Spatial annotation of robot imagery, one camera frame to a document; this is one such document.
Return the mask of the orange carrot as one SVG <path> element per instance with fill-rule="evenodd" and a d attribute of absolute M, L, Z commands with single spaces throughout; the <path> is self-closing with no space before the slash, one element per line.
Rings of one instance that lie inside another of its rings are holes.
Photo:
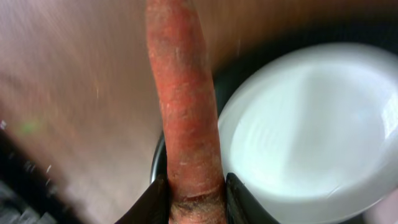
<path fill-rule="evenodd" d="M 146 37 L 167 151 L 169 221 L 225 223 L 215 90 L 194 4 L 148 1 Z"/>

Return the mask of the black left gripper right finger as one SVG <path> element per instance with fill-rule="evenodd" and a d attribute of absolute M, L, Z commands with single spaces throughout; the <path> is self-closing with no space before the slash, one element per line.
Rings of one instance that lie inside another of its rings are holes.
<path fill-rule="evenodd" d="M 227 224 L 279 224 L 234 173 L 226 176 Z"/>

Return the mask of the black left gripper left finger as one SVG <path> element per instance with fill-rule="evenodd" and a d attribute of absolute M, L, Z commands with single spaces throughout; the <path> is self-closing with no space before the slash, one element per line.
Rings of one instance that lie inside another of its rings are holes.
<path fill-rule="evenodd" d="M 169 184 L 160 174 L 115 224 L 168 224 Z"/>

